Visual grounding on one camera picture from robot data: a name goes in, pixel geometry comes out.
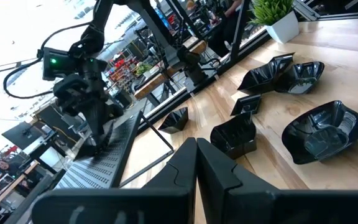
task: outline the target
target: perforated metal tray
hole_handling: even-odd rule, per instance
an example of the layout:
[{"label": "perforated metal tray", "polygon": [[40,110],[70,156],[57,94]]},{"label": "perforated metal tray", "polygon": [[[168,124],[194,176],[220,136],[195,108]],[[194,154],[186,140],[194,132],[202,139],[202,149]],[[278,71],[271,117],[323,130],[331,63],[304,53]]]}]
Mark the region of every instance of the perforated metal tray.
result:
[{"label": "perforated metal tray", "polygon": [[74,162],[55,189],[118,187],[140,123],[141,112],[110,130],[110,142],[94,157]]}]

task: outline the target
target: light wood tabletop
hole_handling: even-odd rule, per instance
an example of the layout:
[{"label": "light wood tabletop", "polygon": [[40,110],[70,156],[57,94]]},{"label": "light wood tabletop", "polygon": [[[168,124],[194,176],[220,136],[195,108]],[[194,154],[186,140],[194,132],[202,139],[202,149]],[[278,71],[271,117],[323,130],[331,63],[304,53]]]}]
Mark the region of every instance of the light wood tabletop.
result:
[{"label": "light wood tabletop", "polygon": [[[237,91],[244,75],[276,55],[295,52],[294,63],[325,63],[319,82],[305,95],[263,94],[259,112],[252,118],[257,128],[257,150],[236,162],[280,189],[358,189],[358,141],[325,161],[296,165],[281,140],[284,128],[291,121],[332,100],[341,100],[358,112],[358,19],[302,22],[300,30],[301,33],[287,44],[268,41],[218,81],[184,102],[178,109],[185,106],[189,109],[185,129],[172,135],[161,134],[175,149],[188,137],[209,140],[214,126],[229,120],[236,100],[246,96]],[[154,126],[158,128],[163,119]],[[122,180],[166,152],[167,146],[151,129],[144,131],[135,139]],[[164,167],[166,161],[125,187],[142,187]],[[195,220],[196,223],[205,223],[198,191]]]},{"label": "light wood tabletop", "polygon": [[[27,168],[27,170],[24,171],[25,174],[30,173],[39,163],[37,161],[34,161],[34,163]],[[22,174],[20,175],[20,177],[18,177],[12,184],[10,184],[5,190],[4,192],[0,195],[0,202],[2,200],[4,200],[4,198],[6,198],[11,192],[12,190],[19,184],[22,182],[22,180],[25,178],[25,175]]]},{"label": "light wood tabletop", "polygon": [[[192,44],[194,44],[198,39],[196,37],[190,37],[188,40],[186,40],[183,45],[185,47],[189,47]],[[202,53],[206,50],[207,44],[205,41],[200,41],[198,42],[195,46],[193,46],[190,51],[193,53]],[[178,70],[175,70],[173,68],[171,68],[171,66],[169,66],[167,68],[167,75],[169,77],[171,77],[172,75],[174,75]],[[149,94],[151,91],[153,91],[155,88],[157,88],[159,85],[161,85],[163,82],[165,82],[167,80],[167,78],[162,74],[159,73],[158,75],[156,75],[153,79],[151,79],[150,81],[147,82],[146,85],[142,86],[142,88],[138,89],[135,92],[135,97],[138,100],[143,99],[147,94]]]}]

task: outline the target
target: black plastic tray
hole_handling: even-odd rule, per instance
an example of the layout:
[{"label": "black plastic tray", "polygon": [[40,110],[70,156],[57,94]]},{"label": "black plastic tray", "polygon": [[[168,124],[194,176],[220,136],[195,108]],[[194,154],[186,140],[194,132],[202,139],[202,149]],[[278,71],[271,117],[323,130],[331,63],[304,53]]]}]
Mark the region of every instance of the black plastic tray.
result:
[{"label": "black plastic tray", "polygon": [[233,110],[231,111],[230,116],[234,116],[241,113],[251,112],[252,114],[257,114],[259,109],[259,103],[261,94],[253,96],[245,96],[239,98],[234,105]]},{"label": "black plastic tray", "polygon": [[211,143],[231,159],[256,150],[256,127],[251,113],[242,113],[213,128]]},{"label": "black plastic tray", "polygon": [[282,134],[295,164],[333,156],[358,140],[358,113],[336,100],[292,121]]},{"label": "black plastic tray", "polygon": [[254,95],[274,90],[274,84],[280,74],[292,63],[295,53],[279,55],[259,68],[249,70],[237,90]]},{"label": "black plastic tray", "polygon": [[177,133],[185,128],[187,121],[189,120],[188,108],[182,108],[171,112],[158,128],[159,131],[163,131],[168,134]]},{"label": "black plastic tray", "polygon": [[323,70],[323,62],[296,64],[278,78],[274,90],[290,94],[308,93],[320,79]]}]

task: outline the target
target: black bowl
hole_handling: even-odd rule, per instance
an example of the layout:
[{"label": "black bowl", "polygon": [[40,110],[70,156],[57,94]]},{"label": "black bowl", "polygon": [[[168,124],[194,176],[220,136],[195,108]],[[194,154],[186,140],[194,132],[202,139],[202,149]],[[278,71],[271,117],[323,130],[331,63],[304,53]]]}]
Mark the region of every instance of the black bowl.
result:
[{"label": "black bowl", "polygon": [[252,114],[258,113],[261,94],[253,96],[245,96],[239,98],[231,111],[230,116],[241,113],[251,112]]},{"label": "black bowl", "polygon": [[187,121],[189,120],[189,114],[187,107],[172,111],[158,128],[168,134],[177,133],[185,128]]},{"label": "black bowl", "polygon": [[213,128],[211,143],[231,159],[256,150],[256,127],[251,113],[242,113]]},{"label": "black bowl", "polygon": [[237,90],[248,95],[272,91],[277,78],[292,63],[293,54],[276,56],[266,65],[249,70]]},{"label": "black bowl", "polygon": [[336,100],[314,108],[292,121],[282,141],[295,164],[320,161],[358,140],[358,113]]},{"label": "black bowl", "polygon": [[320,79],[324,70],[323,62],[308,62],[292,66],[278,78],[274,90],[279,93],[308,93]]}]

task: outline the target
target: person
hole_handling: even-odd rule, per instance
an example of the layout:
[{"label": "person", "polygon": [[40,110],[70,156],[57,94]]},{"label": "person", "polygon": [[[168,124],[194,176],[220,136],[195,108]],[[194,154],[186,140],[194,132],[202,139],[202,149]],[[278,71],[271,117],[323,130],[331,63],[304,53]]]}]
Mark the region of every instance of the person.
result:
[{"label": "person", "polygon": [[[208,47],[220,57],[224,57],[229,53],[229,49],[225,46],[224,41],[227,41],[229,44],[232,44],[233,42],[240,13],[238,7],[241,5],[242,1],[243,0],[233,0],[232,5],[226,12],[224,12],[225,18],[222,19],[221,24],[217,27],[217,31],[208,41]],[[186,6],[188,10],[195,10],[196,8],[196,4],[192,0],[189,0]],[[212,25],[215,25],[216,23],[216,19],[211,21]]]},{"label": "person", "polygon": [[[18,162],[7,163],[4,160],[0,160],[0,169],[8,173],[11,177],[16,178],[20,174],[21,164]],[[39,182],[42,176],[35,171],[27,174],[27,179],[21,182],[21,185],[29,190],[33,189]]]}]

